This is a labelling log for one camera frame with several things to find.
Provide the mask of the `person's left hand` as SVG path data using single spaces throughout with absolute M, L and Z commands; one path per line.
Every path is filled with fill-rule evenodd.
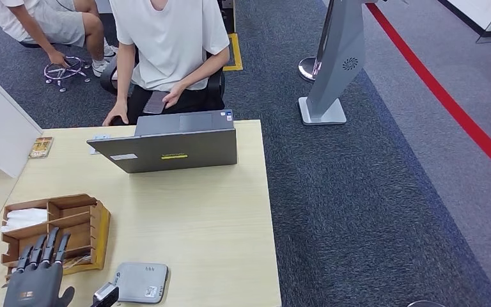
M 164 109 L 168 109 L 174 106 L 178 101 L 183 91 L 187 88 L 187 86 L 181 82 L 176 83 L 170 92 L 162 99 L 164 103 Z

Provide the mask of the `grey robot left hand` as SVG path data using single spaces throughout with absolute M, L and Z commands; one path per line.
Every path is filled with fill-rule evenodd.
M 66 233 L 56 244 L 59 228 L 41 235 L 34 245 L 27 246 L 19 256 L 15 272 L 10 276 L 4 306 L 68 306 L 75 288 L 70 286 L 59 294 L 63 278 L 63 262 L 70 238 Z

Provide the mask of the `person's right hand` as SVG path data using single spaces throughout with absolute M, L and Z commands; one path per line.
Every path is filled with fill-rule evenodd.
M 127 101 L 126 100 L 117 100 L 114 104 L 113 108 L 108 112 L 105 120 L 102 123 L 103 127 L 109 127 L 116 120 L 121 121 L 125 125 L 129 123 L 129 119 L 127 117 Z
M 57 51 L 56 49 L 47 51 L 47 55 L 52 64 L 59 65 L 64 68 L 69 68 L 70 65 L 66 61 L 66 57 L 63 53 Z

